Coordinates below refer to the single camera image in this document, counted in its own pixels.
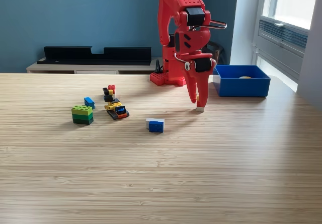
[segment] blue plastic bin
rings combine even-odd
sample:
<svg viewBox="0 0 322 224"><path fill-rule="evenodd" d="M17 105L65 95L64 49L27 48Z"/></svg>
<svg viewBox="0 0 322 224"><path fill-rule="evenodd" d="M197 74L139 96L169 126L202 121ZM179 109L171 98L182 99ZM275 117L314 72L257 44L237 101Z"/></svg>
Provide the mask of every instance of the blue plastic bin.
<svg viewBox="0 0 322 224"><path fill-rule="evenodd" d="M271 79L256 65L217 65L213 82L220 97L266 97Z"/></svg>

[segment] window frame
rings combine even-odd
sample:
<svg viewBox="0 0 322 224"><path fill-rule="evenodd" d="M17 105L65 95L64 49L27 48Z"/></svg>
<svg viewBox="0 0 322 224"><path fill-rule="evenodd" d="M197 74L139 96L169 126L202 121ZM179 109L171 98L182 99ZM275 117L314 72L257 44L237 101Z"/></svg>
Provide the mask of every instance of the window frame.
<svg viewBox="0 0 322 224"><path fill-rule="evenodd" d="M269 16L263 16L264 3L265 0L259 0L253 39L252 64L257 64L259 56L298 83L305 48L281 40L280 38L261 30L259 26L260 20L275 24L275 26L284 27L285 29L290 29L306 36L308 36L309 30L269 17L275 14L274 11L276 10L277 0L270 0L268 10Z"/></svg>

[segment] red robotic arm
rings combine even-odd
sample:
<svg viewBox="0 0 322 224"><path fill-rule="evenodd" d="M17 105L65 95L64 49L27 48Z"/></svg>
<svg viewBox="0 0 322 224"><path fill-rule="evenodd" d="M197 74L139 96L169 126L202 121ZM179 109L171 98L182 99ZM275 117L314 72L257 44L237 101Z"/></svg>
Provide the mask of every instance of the red robotic arm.
<svg viewBox="0 0 322 224"><path fill-rule="evenodd" d="M178 28L170 35L169 24L173 17ZM208 79L216 61L212 54L202 53L201 48L210 40L209 28L225 29L226 23L211 20L202 0L159 0L158 26L164 72L162 75L153 73L151 81L157 85L187 83L191 101L197 102L197 110L203 111L208 100Z"/></svg>

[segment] black cable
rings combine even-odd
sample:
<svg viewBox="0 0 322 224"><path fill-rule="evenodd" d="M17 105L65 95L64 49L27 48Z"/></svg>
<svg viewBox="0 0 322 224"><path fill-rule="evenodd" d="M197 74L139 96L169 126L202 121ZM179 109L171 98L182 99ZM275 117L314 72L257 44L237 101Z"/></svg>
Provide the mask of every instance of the black cable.
<svg viewBox="0 0 322 224"><path fill-rule="evenodd" d="M162 73L163 70L162 70L163 66L160 66L160 61L157 59L156 62L155 62L155 71L154 73Z"/></svg>

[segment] yellow lego piece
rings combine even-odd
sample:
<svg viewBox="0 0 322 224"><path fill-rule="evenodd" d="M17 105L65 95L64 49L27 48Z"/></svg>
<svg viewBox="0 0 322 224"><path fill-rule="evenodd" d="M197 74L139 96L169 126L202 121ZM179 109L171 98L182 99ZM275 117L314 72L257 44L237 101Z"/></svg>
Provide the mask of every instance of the yellow lego piece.
<svg viewBox="0 0 322 224"><path fill-rule="evenodd" d="M108 105L105 105L105 109L109 111L113 111L116 107L120 107L120 106L122 106L120 102L114 103L114 104L109 103Z"/></svg>
<svg viewBox="0 0 322 224"><path fill-rule="evenodd" d="M72 108L71 113L82 116L89 116L93 112L92 107L83 107L83 106L75 106Z"/></svg>

